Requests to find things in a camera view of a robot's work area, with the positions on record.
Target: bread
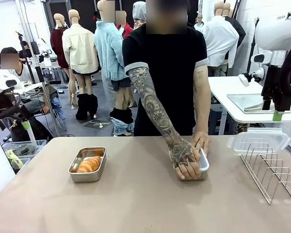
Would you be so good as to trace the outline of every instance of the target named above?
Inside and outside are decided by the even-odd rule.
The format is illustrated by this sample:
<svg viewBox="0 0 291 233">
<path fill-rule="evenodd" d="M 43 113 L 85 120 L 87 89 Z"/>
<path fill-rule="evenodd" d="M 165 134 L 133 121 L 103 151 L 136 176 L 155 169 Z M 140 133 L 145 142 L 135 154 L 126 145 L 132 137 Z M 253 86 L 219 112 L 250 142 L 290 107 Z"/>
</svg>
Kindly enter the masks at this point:
<svg viewBox="0 0 291 233">
<path fill-rule="evenodd" d="M 95 156 L 94 158 L 84 160 L 80 163 L 77 173 L 96 171 L 99 168 L 100 160 L 100 156 Z"/>
</svg>

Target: plastic lid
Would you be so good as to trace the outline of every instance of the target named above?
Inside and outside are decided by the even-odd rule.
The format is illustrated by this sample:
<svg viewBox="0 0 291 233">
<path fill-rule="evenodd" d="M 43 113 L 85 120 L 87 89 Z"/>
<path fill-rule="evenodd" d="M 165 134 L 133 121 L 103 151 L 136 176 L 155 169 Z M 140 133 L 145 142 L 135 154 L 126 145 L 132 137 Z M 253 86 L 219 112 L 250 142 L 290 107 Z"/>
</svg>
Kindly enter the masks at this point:
<svg viewBox="0 0 291 233">
<path fill-rule="evenodd" d="M 276 153 L 289 144 L 291 138 L 280 128 L 249 128 L 248 132 L 231 137 L 227 147 L 236 153 Z"/>
</svg>

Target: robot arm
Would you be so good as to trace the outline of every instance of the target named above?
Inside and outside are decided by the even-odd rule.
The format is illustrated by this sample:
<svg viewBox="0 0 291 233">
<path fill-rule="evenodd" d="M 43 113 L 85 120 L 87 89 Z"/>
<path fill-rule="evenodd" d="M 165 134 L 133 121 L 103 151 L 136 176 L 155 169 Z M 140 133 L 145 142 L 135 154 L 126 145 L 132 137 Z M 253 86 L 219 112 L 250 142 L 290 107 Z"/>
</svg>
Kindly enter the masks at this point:
<svg viewBox="0 0 291 233">
<path fill-rule="evenodd" d="M 270 51 L 291 49 L 291 12 L 269 19 L 260 20 L 255 30 L 257 45 Z"/>
<path fill-rule="evenodd" d="M 280 121 L 291 107 L 291 12 L 275 19 L 261 19 L 255 30 L 255 40 L 258 47 L 269 50 L 251 57 L 252 62 L 268 66 L 261 94 L 263 110 L 269 110 L 273 100 L 276 110 L 273 120 Z M 245 78 L 250 81 L 252 77 L 240 76 L 242 82 Z"/>
</svg>

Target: beige tabletop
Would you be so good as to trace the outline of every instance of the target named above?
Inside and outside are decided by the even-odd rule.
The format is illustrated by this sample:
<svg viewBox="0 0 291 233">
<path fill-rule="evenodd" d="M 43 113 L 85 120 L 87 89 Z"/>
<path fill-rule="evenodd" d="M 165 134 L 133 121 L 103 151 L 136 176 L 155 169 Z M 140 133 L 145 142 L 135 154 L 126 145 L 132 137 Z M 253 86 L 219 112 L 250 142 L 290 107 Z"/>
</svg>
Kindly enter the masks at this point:
<svg viewBox="0 0 291 233">
<path fill-rule="evenodd" d="M 208 178 L 181 182 L 160 137 L 55 138 L 0 193 L 0 233 L 291 233 L 289 195 L 265 203 L 227 140 L 211 137 Z M 107 148 L 101 179 L 73 183 L 94 146 Z"/>
</svg>

